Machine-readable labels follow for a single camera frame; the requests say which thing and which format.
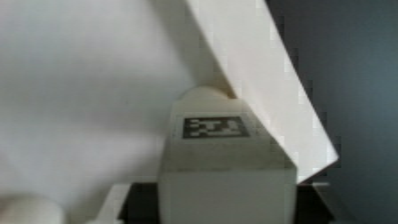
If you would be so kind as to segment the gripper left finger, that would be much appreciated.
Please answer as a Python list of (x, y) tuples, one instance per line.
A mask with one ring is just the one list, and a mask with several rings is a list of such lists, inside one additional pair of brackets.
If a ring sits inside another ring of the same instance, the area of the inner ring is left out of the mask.
[(87, 224), (125, 224), (125, 221), (119, 218), (119, 214), (123, 210), (130, 187), (130, 184), (116, 184), (112, 186), (98, 215), (95, 219), (87, 222)]

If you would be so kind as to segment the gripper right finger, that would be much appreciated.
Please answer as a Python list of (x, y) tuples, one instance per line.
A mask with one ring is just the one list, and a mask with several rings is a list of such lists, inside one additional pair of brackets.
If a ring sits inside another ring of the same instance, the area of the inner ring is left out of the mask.
[(345, 215), (327, 183), (297, 186), (294, 224), (343, 224)]

